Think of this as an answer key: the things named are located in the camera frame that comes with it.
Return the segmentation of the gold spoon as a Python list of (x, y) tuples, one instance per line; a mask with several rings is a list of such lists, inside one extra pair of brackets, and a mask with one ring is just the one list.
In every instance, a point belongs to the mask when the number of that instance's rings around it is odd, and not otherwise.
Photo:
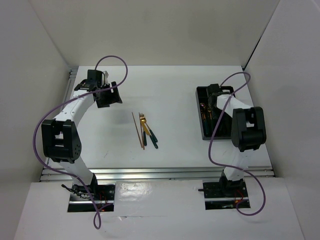
[(209, 119), (210, 119), (210, 125), (213, 125), (213, 115), (212, 115), (212, 108), (210, 106), (208, 106), (207, 108), (208, 111), (208, 115), (209, 115)]
[(206, 119), (206, 106), (204, 103), (200, 103), (200, 114), (201, 114), (201, 119), (203, 122), (203, 130), (204, 134), (208, 134), (208, 124), (207, 124), (207, 119)]

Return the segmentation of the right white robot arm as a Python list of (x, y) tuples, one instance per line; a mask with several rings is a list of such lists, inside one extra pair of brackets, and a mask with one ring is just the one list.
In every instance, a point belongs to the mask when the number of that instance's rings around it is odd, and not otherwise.
[(223, 196), (231, 196), (244, 187), (244, 172), (254, 151), (267, 139), (264, 111), (260, 106), (250, 106), (238, 100), (228, 87), (211, 84), (207, 87), (208, 106), (231, 117), (230, 137), (234, 146), (232, 162), (224, 168), (218, 190)]

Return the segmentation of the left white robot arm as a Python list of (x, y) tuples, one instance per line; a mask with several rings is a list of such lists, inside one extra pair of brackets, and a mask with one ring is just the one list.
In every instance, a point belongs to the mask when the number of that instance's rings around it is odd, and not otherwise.
[(93, 172), (81, 158), (82, 143), (77, 126), (93, 104), (107, 108), (122, 103), (116, 82), (108, 82), (108, 72), (90, 69), (87, 78), (74, 89), (71, 101), (53, 119), (41, 124), (43, 153), (71, 175), (71, 192), (88, 200), (99, 195), (100, 187)]

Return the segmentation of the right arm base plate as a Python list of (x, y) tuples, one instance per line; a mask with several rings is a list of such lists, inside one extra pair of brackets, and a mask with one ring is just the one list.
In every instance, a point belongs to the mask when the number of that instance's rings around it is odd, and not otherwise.
[(247, 186), (243, 183), (240, 187), (223, 190), (218, 182), (203, 182), (197, 190), (203, 193), (206, 210), (249, 209), (251, 207)]

